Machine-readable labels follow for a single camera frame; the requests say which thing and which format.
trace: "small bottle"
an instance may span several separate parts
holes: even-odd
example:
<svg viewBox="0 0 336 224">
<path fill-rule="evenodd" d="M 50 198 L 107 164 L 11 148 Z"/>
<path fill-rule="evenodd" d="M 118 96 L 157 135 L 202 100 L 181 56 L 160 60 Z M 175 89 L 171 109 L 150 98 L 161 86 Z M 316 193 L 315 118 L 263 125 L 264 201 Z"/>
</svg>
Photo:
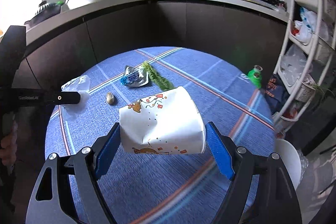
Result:
<svg viewBox="0 0 336 224">
<path fill-rule="evenodd" d="M 261 71 L 262 67 L 255 65 L 253 70 L 250 70 L 247 77 L 251 80 L 251 82 L 258 88 L 261 88 Z"/>
</svg>

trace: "white bowl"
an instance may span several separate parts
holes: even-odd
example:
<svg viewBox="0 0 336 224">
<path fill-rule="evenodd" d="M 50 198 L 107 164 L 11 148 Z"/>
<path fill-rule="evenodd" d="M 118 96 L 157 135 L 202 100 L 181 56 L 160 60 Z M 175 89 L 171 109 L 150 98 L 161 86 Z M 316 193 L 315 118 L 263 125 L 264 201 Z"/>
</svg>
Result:
<svg viewBox="0 0 336 224">
<path fill-rule="evenodd" d="M 286 140 L 276 139 L 273 151 L 280 155 L 296 190 L 301 178 L 301 161 L 295 147 Z"/>
</svg>

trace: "screw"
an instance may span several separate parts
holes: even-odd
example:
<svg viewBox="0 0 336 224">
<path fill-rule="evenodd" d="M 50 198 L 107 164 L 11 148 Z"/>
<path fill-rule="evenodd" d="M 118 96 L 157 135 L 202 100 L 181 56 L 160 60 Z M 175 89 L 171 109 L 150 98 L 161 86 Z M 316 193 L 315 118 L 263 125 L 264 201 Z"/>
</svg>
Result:
<svg viewBox="0 0 336 224">
<path fill-rule="evenodd" d="M 51 153 L 50 155 L 49 155 L 49 159 L 50 160 L 53 160 L 54 158 L 56 158 L 57 157 L 57 154 L 56 153 Z"/>
<path fill-rule="evenodd" d="M 245 154 L 245 153 L 246 153 L 246 148 L 245 148 L 245 147 L 242 147 L 242 146 L 239 146 L 239 147 L 237 148 L 237 151 L 238 151 L 238 153 Z"/>
<path fill-rule="evenodd" d="M 91 148 L 89 148 L 89 147 L 84 147 L 83 149 L 82 149 L 82 153 L 83 154 L 87 154 L 87 153 L 89 153 L 91 151 Z"/>
<path fill-rule="evenodd" d="M 280 158 L 280 156 L 277 153 L 272 153 L 272 158 L 275 159 L 275 160 L 278 160 Z"/>
</svg>

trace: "dark cabinet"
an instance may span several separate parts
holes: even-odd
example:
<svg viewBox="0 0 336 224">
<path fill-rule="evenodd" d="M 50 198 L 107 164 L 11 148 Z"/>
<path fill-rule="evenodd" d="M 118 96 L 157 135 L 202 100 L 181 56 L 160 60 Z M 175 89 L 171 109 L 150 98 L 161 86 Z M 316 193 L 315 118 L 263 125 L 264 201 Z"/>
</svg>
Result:
<svg viewBox="0 0 336 224">
<path fill-rule="evenodd" d="M 96 64 L 85 23 L 51 39 L 27 60 L 43 89 L 60 89 Z"/>
<path fill-rule="evenodd" d="M 182 47 L 186 34 L 186 2 L 157 2 L 150 5 L 150 24 L 161 46 Z"/>
<path fill-rule="evenodd" d="M 263 85 L 277 62 L 286 26 L 246 11 L 188 3 L 186 47 L 216 55 L 243 73 L 263 68 Z"/>
<path fill-rule="evenodd" d="M 16 71 L 13 83 L 13 88 L 17 89 L 39 89 L 40 86 L 38 85 L 33 72 L 30 70 L 27 60 L 24 59 L 19 69 Z"/>
<path fill-rule="evenodd" d="M 150 2 L 87 21 L 98 62 L 142 47 L 181 46 L 186 3 Z"/>
<path fill-rule="evenodd" d="M 86 24 L 98 62 L 122 52 L 149 47 L 155 36 L 149 4 L 117 10 Z"/>
</svg>

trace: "foil wrapper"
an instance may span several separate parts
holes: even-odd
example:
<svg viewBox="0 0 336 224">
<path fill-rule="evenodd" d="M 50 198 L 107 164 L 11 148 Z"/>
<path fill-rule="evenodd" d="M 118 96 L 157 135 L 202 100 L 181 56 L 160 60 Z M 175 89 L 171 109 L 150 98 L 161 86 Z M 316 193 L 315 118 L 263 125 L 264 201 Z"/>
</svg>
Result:
<svg viewBox="0 0 336 224">
<path fill-rule="evenodd" d="M 124 75 L 120 82 L 130 88 L 146 85 L 149 82 L 148 72 L 142 66 L 139 68 L 125 66 Z"/>
</svg>

